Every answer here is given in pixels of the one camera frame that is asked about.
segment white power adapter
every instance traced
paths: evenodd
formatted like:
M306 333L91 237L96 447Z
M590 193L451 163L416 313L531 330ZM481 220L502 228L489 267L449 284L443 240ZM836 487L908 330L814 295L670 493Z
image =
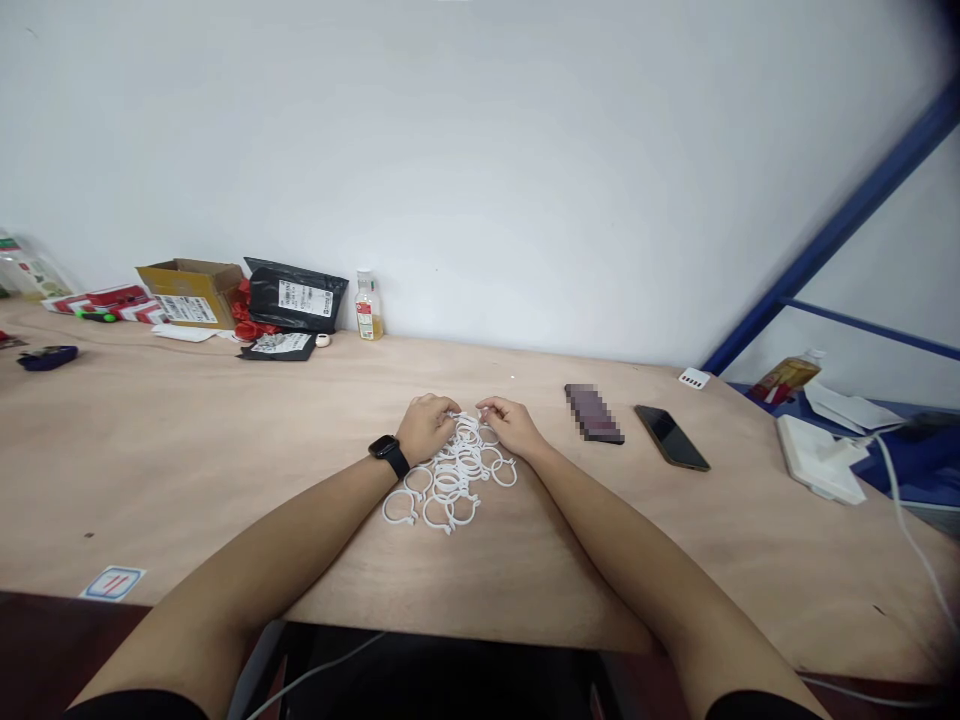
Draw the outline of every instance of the white power adapter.
M826 430L789 415L777 418L777 431L790 476L827 500L859 505L867 496L850 466L870 453L873 438L834 440Z
M687 368L680 373L680 377L677 379L684 385L689 385L697 390L703 390L703 386L710 382L710 376L696 368Z

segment hand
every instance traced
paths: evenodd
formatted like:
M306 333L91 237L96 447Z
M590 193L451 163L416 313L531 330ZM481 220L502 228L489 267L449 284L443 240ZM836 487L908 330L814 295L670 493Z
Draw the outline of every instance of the hand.
M550 447L533 424L525 405L492 397L481 400L477 407L483 410L480 422L494 429L507 450L529 458L538 450Z
M449 411L458 413L460 406L448 397L437 397L433 393L410 401L396 435L410 467L432 458L453 435L457 422L447 415Z

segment green pen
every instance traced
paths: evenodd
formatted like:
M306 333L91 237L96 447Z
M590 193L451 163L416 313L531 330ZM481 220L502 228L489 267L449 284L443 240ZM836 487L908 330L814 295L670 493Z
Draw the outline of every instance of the green pen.
M97 322L116 322L117 316L110 313L85 313L77 310L77 317L81 320L96 320Z

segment black smartwatch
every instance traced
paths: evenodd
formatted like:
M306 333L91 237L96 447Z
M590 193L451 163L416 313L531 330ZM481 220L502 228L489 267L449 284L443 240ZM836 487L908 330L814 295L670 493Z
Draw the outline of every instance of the black smartwatch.
M386 460L390 463L390 467L397 474L398 480L403 480L410 472L410 465L403 453L400 452L400 441L393 435L384 435L378 440L374 440L367 450L378 460Z

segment smartphone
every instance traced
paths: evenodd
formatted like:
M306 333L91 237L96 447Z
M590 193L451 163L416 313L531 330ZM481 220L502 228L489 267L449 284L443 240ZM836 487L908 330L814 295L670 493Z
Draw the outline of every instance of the smartphone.
M653 437L663 459L671 465L706 472L710 464L684 434L677 421L666 410L636 405L633 408L643 426Z
M623 445L623 433L593 385L564 385L584 440Z

